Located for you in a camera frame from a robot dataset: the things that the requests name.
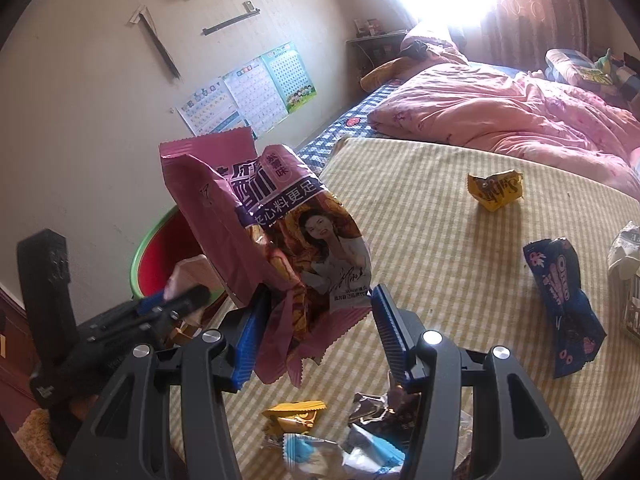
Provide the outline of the blue checked bed sheet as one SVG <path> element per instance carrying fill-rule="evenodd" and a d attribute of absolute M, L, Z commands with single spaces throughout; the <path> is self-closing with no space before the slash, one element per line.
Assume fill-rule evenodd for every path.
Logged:
<path fill-rule="evenodd" d="M 374 130 L 368 122 L 368 115 L 401 85 L 399 79 L 392 79 L 361 102 L 346 110 L 331 122 L 318 136 L 298 148 L 298 157 L 316 174 L 328 163 L 339 140 L 343 138 L 384 138 L 384 134 Z"/>

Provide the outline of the dark wooden nightstand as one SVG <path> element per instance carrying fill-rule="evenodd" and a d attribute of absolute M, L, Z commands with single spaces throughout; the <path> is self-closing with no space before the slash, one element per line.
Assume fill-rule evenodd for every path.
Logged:
<path fill-rule="evenodd" d="M 347 51 L 357 64 L 358 82 L 362 91 L 372 93 L 396 78 L 398 68 L 394 63 L 406 35 L 407 31 L 401 29 L 346 41 Z"/>

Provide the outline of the yellow chocolate snack wrapper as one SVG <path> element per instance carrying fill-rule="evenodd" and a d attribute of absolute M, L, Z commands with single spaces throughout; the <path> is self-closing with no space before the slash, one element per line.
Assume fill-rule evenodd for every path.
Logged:
<path fill-rule="evenodd" d="M 279 403 L 267 408 L 262 412 L 266 441 L 280 442 L 285 434 L 308 434 L 325 409 L 326 404 L 320 400 Z"/>

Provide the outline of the blue oreo wrapper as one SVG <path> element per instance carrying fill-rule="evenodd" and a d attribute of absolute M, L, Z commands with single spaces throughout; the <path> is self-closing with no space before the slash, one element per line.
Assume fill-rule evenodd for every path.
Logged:
<path fill-rule="evenodd" d="M 582 370 L 605 340 L 605 330 L 582 290 L 577 252 L 565 237 L 544 238 L 523 247 L 525 261 L 552 324 L 554 378 Z"/>

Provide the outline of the pink patterned curtain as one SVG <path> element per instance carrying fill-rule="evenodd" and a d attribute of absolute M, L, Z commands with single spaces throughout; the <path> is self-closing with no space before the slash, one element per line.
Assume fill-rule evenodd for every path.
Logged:
<path fill-rule="evenodd" d="M 480 30 L 488 62 L 520 70 L 545 66 L 551 49 L 590 51 L 587 0 L 498 0 Z"/>

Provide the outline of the small yellow wrapper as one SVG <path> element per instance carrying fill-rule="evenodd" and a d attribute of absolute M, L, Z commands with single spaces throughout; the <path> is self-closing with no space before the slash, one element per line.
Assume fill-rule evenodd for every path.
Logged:
<path fill-rule="evenodd" d="M 466 188 L 480 206 L 494 212 L 523 197 L 523 175 L 515 170 L 499 172 L 488 177 L 469 174 L 466 177 Z"/>

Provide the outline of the grey tissue pack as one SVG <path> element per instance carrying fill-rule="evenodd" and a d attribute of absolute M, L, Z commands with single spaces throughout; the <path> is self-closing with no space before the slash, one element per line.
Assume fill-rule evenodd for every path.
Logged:
<path fill-rule="evenodd" d="M 608 250 L 608 276 L 623 292 L 623 330 L 639 343 L 639 240 L 637 223 L 629 221 L 616 235 Z"/>

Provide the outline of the pink quilt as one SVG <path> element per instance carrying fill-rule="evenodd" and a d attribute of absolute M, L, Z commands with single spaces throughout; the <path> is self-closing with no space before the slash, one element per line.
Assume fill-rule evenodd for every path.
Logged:
<path fill-rule="evenodd" d="M 368 115 L 395 139 L 472 148 L 558 168 L 632 198 L 639 123 L 581 88 L 487 67 L 438 64 L 402 84 Z"/>

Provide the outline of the pink purple biscuit bag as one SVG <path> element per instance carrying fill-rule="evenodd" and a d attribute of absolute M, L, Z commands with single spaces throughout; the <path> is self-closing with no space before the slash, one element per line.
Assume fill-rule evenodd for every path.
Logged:
<path fill-rule="evenodd" d="M 255 372 L 303 381 L 303 362 L 371 310 L 371 258 L 356 221 L 286 145 L 256 151 L 250 129 L 160 144 L 171 197 L 224 289 L 245 307 L 277 295 Z"/>

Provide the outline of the folded blue clothes pile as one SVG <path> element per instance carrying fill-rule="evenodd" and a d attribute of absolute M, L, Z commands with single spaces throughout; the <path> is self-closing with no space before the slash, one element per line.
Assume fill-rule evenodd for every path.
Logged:
<path fill-rule="evenodd" d="M 590 91 L 610 105 L 639 115 L 639 61 L 625 53 L 616 58 L 611 50 L 591 61 L 582 52 L 551 49 L 546 53 L 549 80 Z"/>

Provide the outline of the wall posters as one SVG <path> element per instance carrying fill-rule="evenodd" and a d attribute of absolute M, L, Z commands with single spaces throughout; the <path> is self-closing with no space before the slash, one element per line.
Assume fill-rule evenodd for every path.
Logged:
<path fill-rule="evenodd" d="M 248 127 L 257 139 L 316 94 L 295 44 L 287 42 L 194 91 L 177 112 L 196 136 Z"/>

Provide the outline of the blue white wrapper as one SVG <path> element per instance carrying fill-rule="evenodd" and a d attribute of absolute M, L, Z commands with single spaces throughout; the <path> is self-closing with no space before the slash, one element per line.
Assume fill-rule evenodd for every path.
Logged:
<path fill-rule="evenodd" d="M 306 434 L 286 434 L 282 457 L 293 479 L 399 479 L 405 454 L 390 442 L 351 426 L 340 444 Z"/>

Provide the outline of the black wall shelf rail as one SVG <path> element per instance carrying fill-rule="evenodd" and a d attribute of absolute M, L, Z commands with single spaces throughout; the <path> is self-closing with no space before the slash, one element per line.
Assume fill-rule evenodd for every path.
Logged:
<path fill-rule="evenodd" d="M 205 27 L 202 29 L 203 36 L 209 36 L 214 32 L 220 32 L 221 30 L 230 27 L 232 25 L 238 24 L 239 22 L 248 20 L 249 18 L 254 18 L 262 13 L 262 10 L 256 8 L 254 4 L 250 0 L 246 0 L 243 2 L 244 13 L 235 15 L 233 18 L 228 18 L 228 20 L 224 20 L 216 25 Z"/>

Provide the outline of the red bin with green rim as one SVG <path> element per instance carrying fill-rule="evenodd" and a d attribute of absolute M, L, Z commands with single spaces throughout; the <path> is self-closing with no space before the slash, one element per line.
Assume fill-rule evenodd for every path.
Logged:
<path fill-rule="evenodd" d="M 132 260 L 129 283 L 134 299 L 163 293 L 175 265 L 202 253 L 188 222 L 177 206 L 171 208 L 143 237 Z M 216 310 L 227 298 L 225 292 L 212 304 Z"/>

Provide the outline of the dark brown foil wrapper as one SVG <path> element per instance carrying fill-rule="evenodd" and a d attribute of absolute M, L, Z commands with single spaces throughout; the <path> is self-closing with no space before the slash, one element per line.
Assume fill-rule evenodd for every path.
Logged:
<path fill-rule="evenodd" d="M 374 436 L 407 452 L 420 408 L 419 393 L 408 393 L 387 373 L 388 388 L 382 396 L 356 392 L 348 415 L 349 425 L 356 425 Z"/>

